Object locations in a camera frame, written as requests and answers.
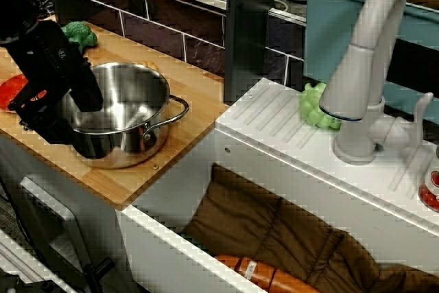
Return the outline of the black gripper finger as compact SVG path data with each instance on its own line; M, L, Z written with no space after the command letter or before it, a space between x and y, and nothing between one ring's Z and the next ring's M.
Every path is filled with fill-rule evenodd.
M46 92L28 99L24 97L25 93L20 92L8 104L8 109L19 116L24 131L34 131L50 144L71 145L73 129L54 108L60 96L52 97Z
M100 111L103 96L90 64L82 64L70 78L70 96L81 112Z

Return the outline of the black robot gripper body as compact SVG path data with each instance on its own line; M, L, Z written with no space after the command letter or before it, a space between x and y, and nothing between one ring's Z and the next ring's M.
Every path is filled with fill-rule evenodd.
M24 99L43 91L63 98L71 92L71 76L88 64L53 21L39 21L29 31L8 37L7 51L27 79L20 91L25 93Z

